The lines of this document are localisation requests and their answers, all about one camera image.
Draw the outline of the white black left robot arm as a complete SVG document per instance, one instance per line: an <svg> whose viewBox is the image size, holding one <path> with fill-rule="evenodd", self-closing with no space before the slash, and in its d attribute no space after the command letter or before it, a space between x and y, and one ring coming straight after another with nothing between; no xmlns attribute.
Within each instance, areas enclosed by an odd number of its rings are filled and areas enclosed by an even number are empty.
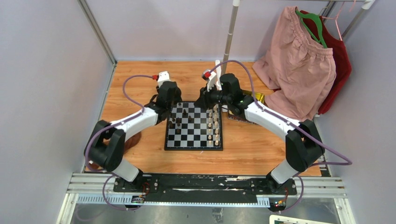
<svg viewBox="0 0 396 224"><path fill-rule="evenodd" d="M172 107L181 100L181 90L176 82L165 81L158 86L157 94L138 112L119 121L98 121L84 151L86 162L92 161L124 179L125 187L130 192L139 192L143 187L143 172L124 159L125 142L144 129L166 120Z"/></svg>

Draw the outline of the black white chess board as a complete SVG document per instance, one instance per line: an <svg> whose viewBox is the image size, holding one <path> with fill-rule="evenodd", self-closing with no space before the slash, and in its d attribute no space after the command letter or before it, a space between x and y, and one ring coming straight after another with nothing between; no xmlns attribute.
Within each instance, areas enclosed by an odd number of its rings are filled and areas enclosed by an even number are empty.
<svg viewBox="0 0 396 224"><path fill-rule="evenodd" d="M203 110L194 105L193 101L182 101L182 107L177 105L167 119L164 149L166 151L222 151L223 150L223 132L222 132L222 115L221 108L218 106L217 111L213 109ZM183 117L183 109L187 111L187 117ZM192 117L192 122L188 121L188 116ZM169 129L171 118L181 118L181 134L176 134L177 123L174 128ZM219 145L215 146L215 134L219 134ZM208 145L208 135L211 135L213 145Z"/></svg>

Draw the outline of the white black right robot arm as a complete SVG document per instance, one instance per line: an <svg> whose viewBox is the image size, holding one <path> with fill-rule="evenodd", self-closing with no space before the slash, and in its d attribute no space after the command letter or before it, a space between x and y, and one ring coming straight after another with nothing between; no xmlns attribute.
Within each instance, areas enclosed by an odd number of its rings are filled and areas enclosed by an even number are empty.
<svg viewBox="0 0 396 224"><path fill-rule="evenodd" d="M202 78L206 86L200 89L195 106L206 110L225 105L233 115L258 124L284 140L285 159L266 175L264 186L269 193L280 194L290 178L307 170L324 154L313 121L300 122L269 109L253 94L244 94L232 73L220 77L221 90L216 88L215 74L206 72Z"/></svg>

